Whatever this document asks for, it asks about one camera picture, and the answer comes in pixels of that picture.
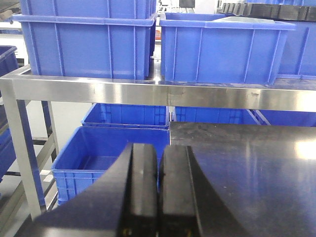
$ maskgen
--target stainless steel beam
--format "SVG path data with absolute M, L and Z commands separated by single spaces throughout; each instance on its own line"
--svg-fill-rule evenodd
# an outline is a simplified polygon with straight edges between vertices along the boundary
M 0 79 L 12 82 L 16 99 L 316 112 L 313 80 L 278 79 L 274 86 L 194 85 L 21 75 L 27 69 L 28 66 Z
M 35 218 L 46 206 L 25 101 L 16 100 L 11 81 L 1 81 L 0 86 L 26 198 Z

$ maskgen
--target metal table leg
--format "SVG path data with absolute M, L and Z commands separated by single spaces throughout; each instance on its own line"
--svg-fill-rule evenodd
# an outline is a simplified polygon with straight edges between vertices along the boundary
M 10 81 L 1 83 L 1 92 L 25 195 L 34 219 L 46 210 L 46 206 L 25 101 L 16 100 Z
M 52 105 L 50 101 L 42 101 L 41 102 L 43 113 L 44 113 L 44 120 L 46 125 L 47 137 L 51 134 L 54 137 L 55 143 L 55 150 L 51 154 L 51 159 L 54 161 L 59 153 L 58 143 L 57 143 L 57 136 L 56 136 L 56 129 L 55 129 L 55 121 L 53 116 Z

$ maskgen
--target stacked blue crate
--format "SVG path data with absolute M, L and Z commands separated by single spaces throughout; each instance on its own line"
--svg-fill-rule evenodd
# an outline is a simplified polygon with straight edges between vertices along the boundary
M 22 24 L 33 74 L 135 80 L 148 76 L 156 0 L 20 2 L 23 15 L 14 20 Z M 93 108 L 53 165 L 59 204 L 100 177 L 127 142 L 154 144 L 158 158 L 169 144 L 166 107 Z

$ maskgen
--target crate rim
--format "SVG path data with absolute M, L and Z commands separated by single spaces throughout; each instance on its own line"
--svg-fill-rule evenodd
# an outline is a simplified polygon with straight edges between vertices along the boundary
M 152 26 L 158 17 L 154 13 L 148 19 L 124 19 L 102 17 L 71 17 L 71 16 L 39 16 L 14 15 L 13 19 L 19 22 L 57 23 L 57 24 L 83 24 L 83 25 L 113 25 L 113 26 Z
M 1 47 L 8 47 L 8 50 L 0 55 L 0 62 L 5 60 L 10 54 L 14 53 L 17 50 L 17 47 L 12 45 L 0 45 Z
M 195 27 L 206 29 L 245 29 L 245 30 L 284 30 L 294 31 L 295 24 L 275 21 L 274 23 L 251 23 L 251 22 L 212 22 L 212 21 L 198 21 L 198 20 L 171 20 L 167 19 L 170 15 L 180 15 L 183 13 L 162 13 L 160 15 L 159 25 L 162 27 Z M 200 16 L 210 16 L 211 14 L 199 14 Z

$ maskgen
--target metal shelf rail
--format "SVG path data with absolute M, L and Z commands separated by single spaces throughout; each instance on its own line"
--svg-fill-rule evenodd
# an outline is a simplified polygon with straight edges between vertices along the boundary
M 39 175 L 41 162 L 35 156 L 25 101 L 48 101 L 50 112 L 51 101 L 316 112 L 316 81 L 312 80 L 278 79 L 274 86 L 174 84 L 33 76 L 27 65 L 0 78 L 0 89 L 32 218 L 46 211 L 46 206 Z M 50 127 L 46 144 L 50 142 L 49 147 L 58 153 L 53 120 Z

